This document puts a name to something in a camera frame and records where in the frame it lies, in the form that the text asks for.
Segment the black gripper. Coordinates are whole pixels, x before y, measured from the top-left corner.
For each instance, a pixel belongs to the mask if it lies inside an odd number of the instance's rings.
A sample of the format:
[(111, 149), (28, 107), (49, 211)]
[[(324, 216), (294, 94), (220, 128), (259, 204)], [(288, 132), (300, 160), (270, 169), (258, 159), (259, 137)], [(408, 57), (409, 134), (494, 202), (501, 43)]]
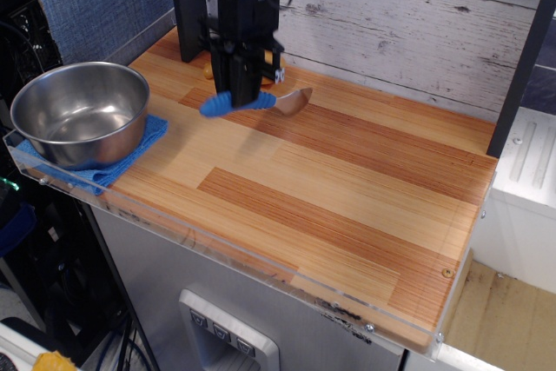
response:
[[(201, 46), (211, 53), (218, 94), (230, 92), (232, 107), (254, 102), (264, 76), (283, 81), (283, 47), (275, 40), (280, 0), (216, 0), (216, 13), (200, 20)], [(273, 54), (265, 62), (265, 51)]]

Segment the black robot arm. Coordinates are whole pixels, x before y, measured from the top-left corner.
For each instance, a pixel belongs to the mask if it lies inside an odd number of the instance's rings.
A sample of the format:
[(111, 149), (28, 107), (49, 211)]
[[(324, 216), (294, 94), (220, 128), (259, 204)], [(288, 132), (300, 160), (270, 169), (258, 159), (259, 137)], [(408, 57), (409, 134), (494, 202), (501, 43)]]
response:
[(233, 110), (256, 103), (263, 78), (282, 75), (284, 48), (275, 40), (280, 9), (280, 0), (217, 0), (216, 16), (201, 20), (216, 93), (226, 95)]

